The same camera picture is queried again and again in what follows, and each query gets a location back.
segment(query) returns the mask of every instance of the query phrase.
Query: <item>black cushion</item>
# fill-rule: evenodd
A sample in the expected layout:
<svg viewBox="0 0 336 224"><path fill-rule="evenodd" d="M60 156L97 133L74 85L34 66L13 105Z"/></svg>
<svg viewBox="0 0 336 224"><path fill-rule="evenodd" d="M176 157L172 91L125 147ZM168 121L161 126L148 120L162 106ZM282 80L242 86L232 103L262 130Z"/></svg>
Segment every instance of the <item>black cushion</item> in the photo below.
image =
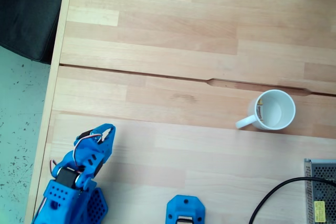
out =
<svg viewBox="0 0 336 224"><path fill-rule="evenodd" d="M0 46L50 62L61 0L0 0Z"/></svg>

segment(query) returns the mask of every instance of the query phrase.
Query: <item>floor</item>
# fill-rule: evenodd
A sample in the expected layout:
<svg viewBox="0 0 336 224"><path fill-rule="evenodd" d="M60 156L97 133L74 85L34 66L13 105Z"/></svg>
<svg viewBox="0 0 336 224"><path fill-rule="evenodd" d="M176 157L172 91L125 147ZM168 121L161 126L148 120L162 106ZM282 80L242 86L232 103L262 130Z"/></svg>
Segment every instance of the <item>floor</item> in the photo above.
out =
<svg viewBox="0 0 336 224"><path fill-rule="evenodd" d="M24 221L50 65L0 47L0 220Z"/></svg>

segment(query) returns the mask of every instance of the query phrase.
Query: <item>metal mesh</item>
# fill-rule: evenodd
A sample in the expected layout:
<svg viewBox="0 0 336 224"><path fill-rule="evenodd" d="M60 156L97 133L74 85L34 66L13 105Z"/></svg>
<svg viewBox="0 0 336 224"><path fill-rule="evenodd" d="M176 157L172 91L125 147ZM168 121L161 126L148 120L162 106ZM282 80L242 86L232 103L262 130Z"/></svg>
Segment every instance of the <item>metal mesh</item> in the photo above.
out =
<svg viewBox="0 0 336 224"><path fill-rule="evenodd" d="M306 175L335 181L336 163L306 163ZM324 183L307 182L306 193L308 224L315 223L314 201L324 201L326 205L324 224L336 224L336 188Z"/></svg>

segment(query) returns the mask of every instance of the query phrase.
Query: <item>yellow label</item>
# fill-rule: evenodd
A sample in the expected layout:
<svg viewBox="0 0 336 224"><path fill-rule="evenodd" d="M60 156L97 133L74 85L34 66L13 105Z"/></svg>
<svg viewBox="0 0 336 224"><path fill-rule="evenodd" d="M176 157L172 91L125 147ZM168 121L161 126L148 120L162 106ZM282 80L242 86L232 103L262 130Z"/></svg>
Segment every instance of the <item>yellow label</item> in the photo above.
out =
<svg viewBox="0 0 336 224"><path fill-rule="evenodd" d="M314 201L315 222L325 222L325 205L324 201Z"/></svg>

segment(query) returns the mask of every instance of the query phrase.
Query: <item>table surface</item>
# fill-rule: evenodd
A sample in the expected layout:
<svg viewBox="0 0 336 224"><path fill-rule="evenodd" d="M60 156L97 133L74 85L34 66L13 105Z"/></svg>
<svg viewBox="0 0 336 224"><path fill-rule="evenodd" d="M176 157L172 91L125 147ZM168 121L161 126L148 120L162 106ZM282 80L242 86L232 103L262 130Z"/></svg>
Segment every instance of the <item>table surface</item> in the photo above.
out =
<svg viewBox="0 0 336 224"><path fill-rule="evenodd" d="M336 0L70 0L60 62L336 94Z"/></svg>
<svg viewBox="0 0 336 224"><path fill-rule="evenodd" d="M334 158L336 97L318 93L336 93L335 1L62 0L25 223L49 159L106 122L117 127L97 177L107 222L163 222L176 194L199 196L207 223L247 222L304 158ZM296 103L281 134L234 130L271 89L260 84ZM288 186L260 221L303 222L304 195Z"/></svg>

